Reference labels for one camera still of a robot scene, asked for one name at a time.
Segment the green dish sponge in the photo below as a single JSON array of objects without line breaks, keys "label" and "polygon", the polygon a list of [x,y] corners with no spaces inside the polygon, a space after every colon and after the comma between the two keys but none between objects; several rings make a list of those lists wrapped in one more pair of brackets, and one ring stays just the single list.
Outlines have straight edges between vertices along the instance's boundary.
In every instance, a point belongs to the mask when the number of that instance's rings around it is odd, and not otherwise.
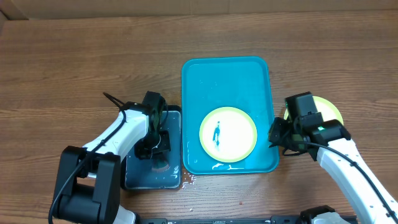
[{"label": "green dish sponge", "polygon": [[152,171],[164,172],[170,168],[168,160],[164,156],[157,156],[152,159]]}]

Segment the yellow-green plate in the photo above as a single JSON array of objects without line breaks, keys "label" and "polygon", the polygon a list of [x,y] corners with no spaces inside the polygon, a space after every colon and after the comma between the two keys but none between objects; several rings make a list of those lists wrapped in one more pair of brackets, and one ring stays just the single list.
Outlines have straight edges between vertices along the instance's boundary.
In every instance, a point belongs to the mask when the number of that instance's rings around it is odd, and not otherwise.
[{"label": "yellow-green plate", "polygon": [[[322,114],[323,123],[325,121],[338,120],[341,124],[343,124],[342,115],[333,103],[319,96],[313,96],[313,99],[318,112],[321,112]],[[284,119],[290,121],[288,115],[289,113],[287,112],[287,109],[285,109]]]},{"label": "yellow-green plate", "polygon": [[239,162],[254,150],[257,128],[243,110],[221,107],[208,113],[200,125],[200,144],[220,162]]}]

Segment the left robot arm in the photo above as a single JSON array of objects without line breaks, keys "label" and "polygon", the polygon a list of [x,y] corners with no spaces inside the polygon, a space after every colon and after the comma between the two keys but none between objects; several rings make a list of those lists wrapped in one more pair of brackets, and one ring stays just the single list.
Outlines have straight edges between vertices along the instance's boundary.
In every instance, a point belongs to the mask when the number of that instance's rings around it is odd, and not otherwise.
[{"label": "left robot arm", "polygon": [[83,147],[66,147],[60,157],[48,222],[54,218],[72,223],[135,223],[134,212],[120,204],[123,161],[130,151],[150,161],[153,172],[170,165],[166,103],[119,105],[116,121]]}]

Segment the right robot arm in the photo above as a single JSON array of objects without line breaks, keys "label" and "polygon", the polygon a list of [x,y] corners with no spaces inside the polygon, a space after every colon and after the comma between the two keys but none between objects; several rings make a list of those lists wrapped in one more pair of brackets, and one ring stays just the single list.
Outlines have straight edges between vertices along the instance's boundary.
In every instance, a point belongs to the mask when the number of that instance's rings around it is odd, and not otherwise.
[{"label": "right robot arm", "polygon": [[269,129],[272,146],[309,154],[326,170],[361,223],[397,223],[397,200],[361,157],[347,129],[337,120],[316,119],[310,126],[275,118]]}]

